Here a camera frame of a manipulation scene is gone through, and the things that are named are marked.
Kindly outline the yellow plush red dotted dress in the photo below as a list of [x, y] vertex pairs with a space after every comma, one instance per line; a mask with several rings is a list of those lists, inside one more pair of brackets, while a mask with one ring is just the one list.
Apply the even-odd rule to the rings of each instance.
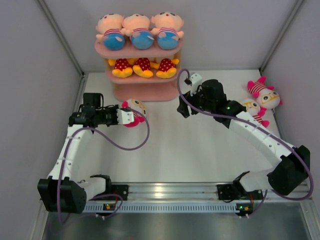
[[112, 67], [112, 75], [117, 78], [127, 78], [133, 74], [132, 65], [127, 58], [108, 59], [107, 62]]

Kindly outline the white plush yellow glasses front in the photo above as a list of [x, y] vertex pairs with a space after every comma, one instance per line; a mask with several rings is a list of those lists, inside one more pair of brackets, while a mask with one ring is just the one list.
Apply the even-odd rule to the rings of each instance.
[[246, 98], [240, 102], [246, 108], [246, 111], [261, 125], [267, 128], [270, 124], [268, 120], [263, 120], [262, 117], [265, 115], [266, 111], [262, 110], [260, 105], [251, 98]]

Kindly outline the small baby doll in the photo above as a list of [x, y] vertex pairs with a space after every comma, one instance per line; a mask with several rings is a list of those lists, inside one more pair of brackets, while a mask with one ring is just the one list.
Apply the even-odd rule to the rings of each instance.
[[184, 37], [181, 30], [184, 20], [175, 13], [161, 12], [151, 17], [151, 23], [154, 25], [151, 33], [156, 36], [157, 44], [163, 50], [176, 48]]

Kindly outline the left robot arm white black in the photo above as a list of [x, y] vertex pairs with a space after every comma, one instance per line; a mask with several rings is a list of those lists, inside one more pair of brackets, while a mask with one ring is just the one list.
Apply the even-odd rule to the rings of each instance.
[[83, 164], [82, 156], [94, 130], [99, 125], [118, 124], [118, 105], [103, 106], [101, 93], [84, 93], [83, 103], [68, 119], [67, 135], [60, 155], [46, 179], [40, 179], [37, 190], [48, 212], [80, 214], [87, 201], [99, 196], [109, 199], [113, 194], [108, 175], [95, 174], [88, 180], [77, 181]]

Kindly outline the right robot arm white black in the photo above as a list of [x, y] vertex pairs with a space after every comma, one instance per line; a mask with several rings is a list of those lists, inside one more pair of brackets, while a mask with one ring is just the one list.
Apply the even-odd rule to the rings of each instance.
[[273, 190], [287, 199], [302, 182], [309, 180], [310, 189], [303, 200], [314, 190], [310, 171], [310, 151], [304, 145], [295, 147], [258, 123], [246, 108], [235, 100], [228, 100], [222, 84], [216, 79], [206, 81], [187, 77], [190, 91], [179, 94], [177, 111], [188, 118], [198, 113], [213, 117], [227, 129], [242, 136], [269, 162], [270, 169], [245, 171], [233, 180], [233, 192], [240, 199], [253, 191]]

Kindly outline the pink three-tier shelf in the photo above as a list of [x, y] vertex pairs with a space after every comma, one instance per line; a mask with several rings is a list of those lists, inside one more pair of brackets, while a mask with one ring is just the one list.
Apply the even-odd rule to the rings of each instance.
[[105, 64], [105, 74], [110, 80], [114, 97], [119, 101], [135, 98], [143, 102], [165, 102], [175, 99], [178, 96], [177, 76], [163, 79], [156, 75], [150, 78], [143, 78], [132, 74], [126, 78], [119, 78], [112, 74], [112, 67], [109, 59], [132, 59], [132, 58], [166, 58], [173, 55], [181, 58], [183, 41], [180, 40], [176, 48], [164, 50], [158, 46], [157, 42], [145, 50], [135, 48], [127, 40], [121, 50], [109, 50], [105, 45], [96, 40], [94, 43], [95, 51], [101, 56]]

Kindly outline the left baby doll blue pants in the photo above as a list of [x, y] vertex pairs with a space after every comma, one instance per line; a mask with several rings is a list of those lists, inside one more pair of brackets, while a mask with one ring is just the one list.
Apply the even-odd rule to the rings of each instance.
[[117, 13], [109, 13], [102, 16], [97, 25], [96, 39], [111, 51], [121, 50], [125, 45], [125, 37], [122, 32], [124, 17]]

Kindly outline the baby doll blue pants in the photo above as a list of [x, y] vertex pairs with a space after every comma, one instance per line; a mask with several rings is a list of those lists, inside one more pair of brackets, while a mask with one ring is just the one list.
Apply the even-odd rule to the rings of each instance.
[[150, 31], [150, 25], [151, 20], [147, 16], [134, 13], [123, 19], [122, 31], [136, 49], [147, 50], [155, 40]]
[[97, 25], [96, 39], [111, 51], [121, 50], [125, 45], [125, 37], [122, 32], [124, 17], [117, 13], [109, 13], [102, 16]]

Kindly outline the right baby doll blue pants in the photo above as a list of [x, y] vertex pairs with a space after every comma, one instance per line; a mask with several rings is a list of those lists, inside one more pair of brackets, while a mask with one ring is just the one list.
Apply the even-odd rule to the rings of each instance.
[[123, 19], [122, 31], [136, 49], [147, 50], [155, 40], [150, 31], [150, 25], [151, 20], [147, 16], [134, 13]]

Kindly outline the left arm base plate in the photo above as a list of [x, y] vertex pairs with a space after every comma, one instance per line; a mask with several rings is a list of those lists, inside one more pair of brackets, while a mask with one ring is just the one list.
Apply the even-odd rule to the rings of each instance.
[[111, 193], [122, 197], [124, 201], [128, 200], [129, 185], [127, 184], [113, 184], [111, 186]]

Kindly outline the aluminium mounting rail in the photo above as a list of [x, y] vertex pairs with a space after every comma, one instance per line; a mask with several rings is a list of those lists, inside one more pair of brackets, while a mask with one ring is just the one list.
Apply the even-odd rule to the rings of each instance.
[[116, 182], [129, 185], [127, 201], [218, 201], [220, 182]]

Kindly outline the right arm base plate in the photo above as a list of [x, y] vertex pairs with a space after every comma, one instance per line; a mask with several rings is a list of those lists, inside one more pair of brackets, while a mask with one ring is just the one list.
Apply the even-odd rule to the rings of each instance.
[[263, 193], [261, 190], [246, 192], [238, 189], [233, 184], [218, 184], [217, 186], [218, 199], [225, 202], [235, 200], [262, 200]]

